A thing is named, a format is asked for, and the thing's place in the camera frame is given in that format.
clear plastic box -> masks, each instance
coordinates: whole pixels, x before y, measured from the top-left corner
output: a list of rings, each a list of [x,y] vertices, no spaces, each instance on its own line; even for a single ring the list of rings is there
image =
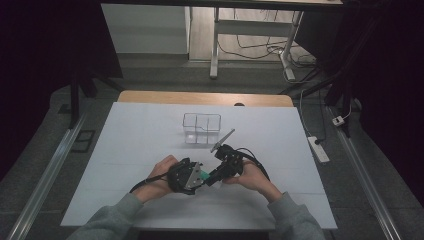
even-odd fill
[[[221,115],[185,113],[183,128],[186,143],[215,144],[219,140]]]

metal frame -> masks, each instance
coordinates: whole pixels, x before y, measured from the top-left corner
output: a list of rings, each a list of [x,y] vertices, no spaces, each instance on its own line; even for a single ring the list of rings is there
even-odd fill
[[[334,3],[304,3],[293,1],[252,1],[252,0],[101,0],[101,3],[135,4],[156,6],[192,6],[192,7],[221,7],[221,8],[246,8],[246,9],[269,9],[287,11],[319,11],[319,12],[343,12],[356,11],[357,4]],[[362,10],[375,11],[380,3],[361,4]]]
[[[32,224],[37,217],[41,206],[44,203],[54,181],[56,180],[57,174],[62,168],[63,162],[65,161],[69,150],[73,142],[75,141],[81,126],[86,119],[86,112],[84,112],[79,120],[75,123],[73,129],[68,129],[62,138],[59,146],[56,149],[52,159],[44,170],[43,175],[40,178],[37,186],[31,194],[31,197],[27,201],[24,209],[19,215],[18,220],[15,222],[12,230],[9,233],[7,239],[25,239]]]
[[[327,107],[326,109],[331,119],[336,117],[331,111],[330,107]],[[380,197],[380,194],[377,192],[377,189],[374,186],[374,182],[372,181],[364,162],[359,156],[359,153],[356,150],[352,139],[346,137],[341,128],[337,128],[337,135],[339,136],[339,139],[348,155],[356,176],[358,177],[358,180],[364,189],[365,195],[367,196],[371,207],[376,213],[377,219],[380,222],[381,229],[386,235],[386,238],[390,240],[401,240],[402,237],[396,227],[396,224],[393,221],[393,218],[390,215],[386,204]]]
[[[241,21],[241,20],[219,20],[219,8],[215,8],[213,46],[211,57],[210,78],[218,77],[218,35],[248,35],[248,36],[274,36],[287,37],[287,43],[284,51],[280,53],[281,62],[284,66],[287,79],[294,81],[293,70],[287,60],[290,54],[290,48],[296,36],[300,19],[303,12],[294,12],[294,20],[292,23],[276,23],[276,22],[257,22],[257,21]]]
[[[296,36],[297,29],[299,27],[299,23],[300,23],[300,19],[302,18],[302,15],[303,15],[303,12],[294,12],[293,23],[287,38],[286,46],[284,48],[284,51],[280,53],[281,63],[283,64],[284,72],[286,73],[286,77],[288,81],[296,80],[293,70],[290,67],[290,62],[287,59],[290,54],[290,49],[293,44],[294,38]]]

white wall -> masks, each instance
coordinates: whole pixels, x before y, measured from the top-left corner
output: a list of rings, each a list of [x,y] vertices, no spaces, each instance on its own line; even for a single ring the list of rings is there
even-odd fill
[[[102,9],[117,53],[188,53],[188,7],[102,4]]]

power strip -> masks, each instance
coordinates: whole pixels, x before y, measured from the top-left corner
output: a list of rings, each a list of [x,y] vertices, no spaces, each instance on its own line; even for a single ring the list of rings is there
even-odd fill
[[[336,118],[333,118],[333,124],[338,127],[338,126],[344,124],[344,119],[342,118],[342,116],[338,116]]]
[[[330,159],[325,153],[324,148],[322,148],[321,144],[319,143],[316,144],[315,143],[316,140],[317,140],[316,137],[308,137],[309,145],[311,145],[312,150],[314,150],[315,156],[318,158],[318,161],[320,163],[329,162]]]

white table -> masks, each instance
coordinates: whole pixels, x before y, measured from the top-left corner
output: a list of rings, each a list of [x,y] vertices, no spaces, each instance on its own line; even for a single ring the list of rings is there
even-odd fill
[[[236,131],[226,144],[253,151],[271,180],[306,204],[322,228],[337,228],[299,115],[293,107],[115,103],[62,221],[80,226],[102,206],[114,205],[147,177],[168,154],[190,157],[211,171],[220,164],[210,146],[184,143],[184,113],[216,113],[220,136]],[[195,196],[169,194],[149,202],[135,227],[141,229],[271,230],[265,198],[239,185],[203,186]]]

